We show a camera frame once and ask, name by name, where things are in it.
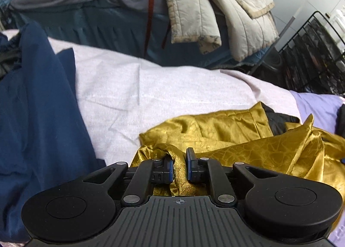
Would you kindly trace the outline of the gold satin jacket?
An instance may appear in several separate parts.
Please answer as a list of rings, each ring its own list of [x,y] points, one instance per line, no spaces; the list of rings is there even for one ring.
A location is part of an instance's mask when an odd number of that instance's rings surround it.
[[[224,166],[237,161],[283,174],[322,182],[344,193],[344,138],[322,130],[309,115],[276,113],[259,102],[245,110],[221,110],[168,119],[140,134],[132,166],[169,155],[174,179],[161,196],[202,196],[205,189],[187,180],[185,152],[212,158]]]

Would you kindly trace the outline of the navy blue garment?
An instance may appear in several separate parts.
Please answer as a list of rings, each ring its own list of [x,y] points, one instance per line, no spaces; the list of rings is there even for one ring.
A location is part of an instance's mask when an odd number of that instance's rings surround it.
[[[31,196],[105,166],[77,103],[72,49],[55,53],[44,30],[25,25],[1,53],[19,60],[1,80],[1,241],[26,242],[21,210]]]

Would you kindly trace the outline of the purple floral bed sheet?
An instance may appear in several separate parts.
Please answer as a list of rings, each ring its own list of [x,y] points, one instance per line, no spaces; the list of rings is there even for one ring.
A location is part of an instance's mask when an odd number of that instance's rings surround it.
[[[302,119],[313,114],[314,126],[326,130],[329,133],[335,133],[337,112],[344,104],[344,98],[338,95],[313,94],[290,92],[296,100],[296,104]],[[329,235],[330,241],[336,246],[344,246],[344,210],[340,216],[340,221],[336,228]]]

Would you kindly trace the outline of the black puffer jacket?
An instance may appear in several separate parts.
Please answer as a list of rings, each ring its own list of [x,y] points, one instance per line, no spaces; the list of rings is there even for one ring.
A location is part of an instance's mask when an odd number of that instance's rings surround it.
[[[345,138],[345,104],[342,104],[337,112],[335,133],[338,136]]]

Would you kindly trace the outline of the teal bed skirt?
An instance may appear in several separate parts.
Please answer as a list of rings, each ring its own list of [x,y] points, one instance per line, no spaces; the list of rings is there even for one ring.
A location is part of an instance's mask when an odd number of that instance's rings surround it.
[[[233,68],[254,66],[264,56],[262,49],[241,62],[230,52],[224,16],[216,15],[222,46],[202,54],[197,43],[172,43],[166,14],[153,15],[150,39],[146,39],[147,13],[117,7],[106,0],[25,11],[8,9],[13,28],[37,22],[54,39],[79,45],[113,50],[140,57],[160,66],[196,66]]]

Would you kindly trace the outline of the cream quilted jacket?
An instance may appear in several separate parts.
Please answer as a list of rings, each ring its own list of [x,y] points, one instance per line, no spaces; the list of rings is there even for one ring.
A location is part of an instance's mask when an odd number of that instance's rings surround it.
[[[273,0],[165,0],[172,43],[196,42],[202,54],[222,46],[216,13],[224,16],[230,52],[237,62],[270,47],[279,35]]]

